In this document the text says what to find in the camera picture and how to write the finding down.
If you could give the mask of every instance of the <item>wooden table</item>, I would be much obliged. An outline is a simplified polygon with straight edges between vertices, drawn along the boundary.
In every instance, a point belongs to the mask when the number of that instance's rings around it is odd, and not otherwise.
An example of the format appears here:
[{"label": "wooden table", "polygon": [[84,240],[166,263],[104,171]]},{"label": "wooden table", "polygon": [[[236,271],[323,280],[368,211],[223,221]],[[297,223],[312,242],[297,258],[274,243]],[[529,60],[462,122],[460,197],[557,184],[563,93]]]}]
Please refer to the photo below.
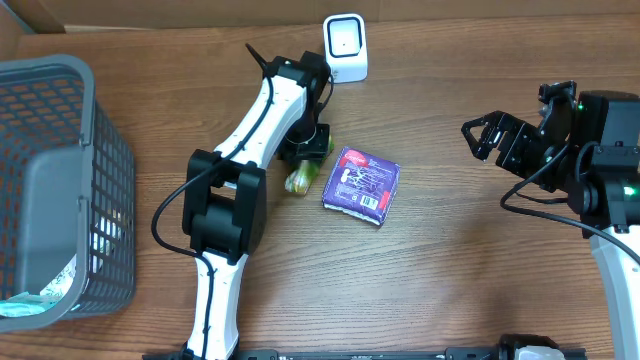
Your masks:
[{"label": "wooden table", "polygon": [[[442,350],[537,333],[613,357],[600,274],[579,230],[508,213],[516,182],[475,160],[460,127],[501,109],[535,124],[538,85],[639,92],[640,17],[538,17],[367,25],[369,77],[336,86],[324,120],[337,148],[398,162],[387,223],[322,208],[336,153],[305,198],[284,197],[248,264],[241,347],[280,351]],[[69,53],[136,154],[138,290],[126,310],[0,336],[0,357],[139,359],[191,332],[193,260],[149,224],[196,148],[226,138],[256,98],[265,57],[320,52],[319,25],[24,36],[21,57]],[[161,233],[187,246],[182,201]],[[560,214],[569,215],[563,206]]]}]

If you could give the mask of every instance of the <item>gray plastic basket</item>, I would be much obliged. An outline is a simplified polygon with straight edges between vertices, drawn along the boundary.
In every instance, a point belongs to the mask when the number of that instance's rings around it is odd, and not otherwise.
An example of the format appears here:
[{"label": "gray plastic basket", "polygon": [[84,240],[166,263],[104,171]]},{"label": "gray plastic basket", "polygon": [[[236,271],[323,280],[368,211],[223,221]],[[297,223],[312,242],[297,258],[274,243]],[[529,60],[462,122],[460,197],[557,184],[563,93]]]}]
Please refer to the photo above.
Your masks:
[{"label": "gray plastic basket", "polygon": [[55,55],[0,63],[0,300],[39,294],[75,256],[47,311],[0,333],[114,312],[135,292],[133,154],[95,100],[91,69]]}]

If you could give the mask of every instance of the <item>small white box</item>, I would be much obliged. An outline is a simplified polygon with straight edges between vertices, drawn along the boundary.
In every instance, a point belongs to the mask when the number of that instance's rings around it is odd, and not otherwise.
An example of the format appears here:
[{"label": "small white box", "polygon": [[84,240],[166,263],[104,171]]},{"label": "small white box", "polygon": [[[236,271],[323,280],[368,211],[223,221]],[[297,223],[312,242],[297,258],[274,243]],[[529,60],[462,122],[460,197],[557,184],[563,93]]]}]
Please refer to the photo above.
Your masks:
[{"label": "small white box", "polygon": [[364,80],[367,77],[367,38],[364,20],[358,14],[329,16],[322,26],[324,51],[334,83]]}]

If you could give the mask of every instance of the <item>green led light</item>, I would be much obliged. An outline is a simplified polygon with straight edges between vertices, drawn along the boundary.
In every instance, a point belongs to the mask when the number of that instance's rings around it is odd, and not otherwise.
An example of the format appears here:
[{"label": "green led light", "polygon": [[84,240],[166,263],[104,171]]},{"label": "green led light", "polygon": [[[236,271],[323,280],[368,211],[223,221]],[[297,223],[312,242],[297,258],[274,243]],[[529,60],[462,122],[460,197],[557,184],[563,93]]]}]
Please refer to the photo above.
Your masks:
[{"label": "green led light", "polygon": [[627,196],[631,196],[631,195],[635,195],[636,194],[636,189],[629,187],[629,186],[625,186],[624,187],[624,194]]}]

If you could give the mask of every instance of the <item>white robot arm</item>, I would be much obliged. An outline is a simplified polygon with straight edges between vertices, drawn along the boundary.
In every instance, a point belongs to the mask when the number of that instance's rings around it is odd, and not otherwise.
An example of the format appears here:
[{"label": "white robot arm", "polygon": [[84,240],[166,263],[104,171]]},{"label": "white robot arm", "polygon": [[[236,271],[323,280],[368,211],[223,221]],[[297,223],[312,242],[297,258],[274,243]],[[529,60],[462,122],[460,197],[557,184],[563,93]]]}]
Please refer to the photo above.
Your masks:
[{"label": "white robot arm", "polygon": [[[227,140],[213,152],[194,152],[182,187],[182,227],[195,250],[198,293],[193,332],[180,357],[227,360],[234,353],[240,282],[264,231],[271,159],[279,155],[295,166],[321,162],[329,152],[329,126],[318,123],[326,105],[318,100],[330,77],[324,56],[305,52],[299,61],[276,57],[267,63],[249,51],[263,69],[258,97]],[[236,189],[234,200],[212,192],[222,186]]]},{"label": "white robot arm", "polygon": [[[253,162],[258,168],[266,170],[269,162],[276,154],[285,134],[293,127],[305,112],[307,105],[307,88],[299,86],[296,81],[282,76],[272,78],[273,102],[262,124],[247,144],[230,160],[236,164],[246,165]],[[222,157],[233,151],[241,139],[255,125],[269,98],[269,84],[263,80],[262,89],[245,118],[236,130],[222,144],[216,147]],[[236,184],[226,182],[226,186],[235,188]],[[248,255],[243,254],[237,263],[230,265],[226,257],[204,251],[214,268],[214,292],[209,314],[209,341],[206,356],[208,359],[226,360],[231,357],[238,343],[238,328],[236,314],[240,293],[242,272]],[[196,357],[201,357],[204,336],[204,317],[209,292],[209,276],[207,266],[202,260],[196,259],[198,266],[198,295],[196,300],[196,315],[193,332],[187,343],[187,349]]]},{"label": "white robot arm", "polygon": [[[503,208],[579,227],[591,239],[606,291],[618,360],[640,359],[640,98],[586,91],[575,100],[573,81],[541,85],[538,127],[496,111],[462,127],[473,155],[526,180],[502,198]],[[471,134],[483,126],[480,139]],[[535,199],[518,193],[528,183],[566,198]],[[506,204],[512,195],[543,204],[567,203],[580,221]]]},{"label": "white robot arm", "polygon": [[[618,234],[605,230],[640,254],[640,226]],[[640,265],[609,241],[591,237],[591,253],[598,263],[609,306],[609,320],[616,359],[640,359]]]}]

